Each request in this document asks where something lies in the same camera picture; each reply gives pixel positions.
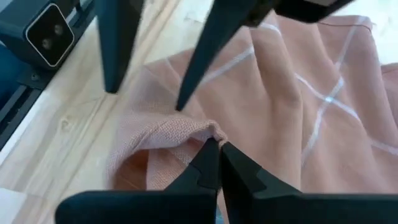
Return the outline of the black metal table frame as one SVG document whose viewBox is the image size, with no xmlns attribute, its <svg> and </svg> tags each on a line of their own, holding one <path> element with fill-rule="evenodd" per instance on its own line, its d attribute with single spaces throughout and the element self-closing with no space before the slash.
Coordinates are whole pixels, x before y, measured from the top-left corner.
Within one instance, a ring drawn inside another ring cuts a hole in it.
<svg viewBox="0 0 398 224">
<path fill-rule="evenodd" d="M 11 1 L 0 0 L 0 11 Z M 56 0 L 56 2 L 62 8 L 63 15 L 66 16 L 68 25 L 75 35 L 75 40 L 60 65 L 53 70 L 34 67 L 23 61 L 29 67 L 18 76 L 18 88 L 0 109 L 0 151 L 4 149 L 9 138 L 14 134 L 37 98 L 66 61 L 95 16 L 94 0 Z"/>
</svg>

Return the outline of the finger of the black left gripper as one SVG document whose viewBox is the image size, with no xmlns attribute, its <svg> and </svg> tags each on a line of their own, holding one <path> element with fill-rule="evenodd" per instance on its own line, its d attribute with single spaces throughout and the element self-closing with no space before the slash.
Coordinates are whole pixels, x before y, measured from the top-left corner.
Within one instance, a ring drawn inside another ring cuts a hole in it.
<svg viewBox="0 0 398 224">
<path fill-rule="evenodd" d="M 257 0 L 214 0 L 188 64 L 175 109 L 181 111 L 220 50 L 238 31 Z"/>
<path fill-rule="evenodd" d="M 126 75 L 145 0 L 95 0 L 104 89 L 117 93 Z"/>
</svg>

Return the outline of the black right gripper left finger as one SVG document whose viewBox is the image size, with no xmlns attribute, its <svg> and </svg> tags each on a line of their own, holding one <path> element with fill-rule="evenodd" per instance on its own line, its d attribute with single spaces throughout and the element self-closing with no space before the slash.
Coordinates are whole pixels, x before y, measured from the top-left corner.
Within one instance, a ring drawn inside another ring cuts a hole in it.
<svg viewBox="0 0 398 224">
<path fill-rule="evenodd" d="M 56 209 L 56 224 L 215 224 L 221 188 L 220 150 L 206 140 L 187 168 L 163 190 L 95 190 Z"/>
</svg>

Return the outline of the salmon pink towel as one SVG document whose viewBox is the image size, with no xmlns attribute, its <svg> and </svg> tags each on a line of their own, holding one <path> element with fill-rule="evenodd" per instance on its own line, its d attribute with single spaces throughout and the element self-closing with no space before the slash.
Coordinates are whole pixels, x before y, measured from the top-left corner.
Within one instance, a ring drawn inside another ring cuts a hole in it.
<svg viewBox="0 0 398 224">
<path fill-rule="evenodd" d="M 398 55 L 362 16 L 243 28 L 175 111 L 191 50 L 142 67 L 107 163 L 111 189 L 168 186 L 208 138 L 307 193 L 398 193 Z"/>
</svg>

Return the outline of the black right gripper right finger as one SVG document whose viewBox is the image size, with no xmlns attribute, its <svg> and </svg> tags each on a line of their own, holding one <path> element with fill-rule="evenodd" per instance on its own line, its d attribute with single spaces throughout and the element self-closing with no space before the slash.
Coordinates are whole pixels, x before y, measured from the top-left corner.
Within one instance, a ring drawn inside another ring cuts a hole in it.
<svg viewBox="0 0 398 224">
<path fill-rule="evenodd" d="M 303 193 L 229 142 L 221 177 L 230 224 L 398 224 L 398 195 Z"/>
</svg>

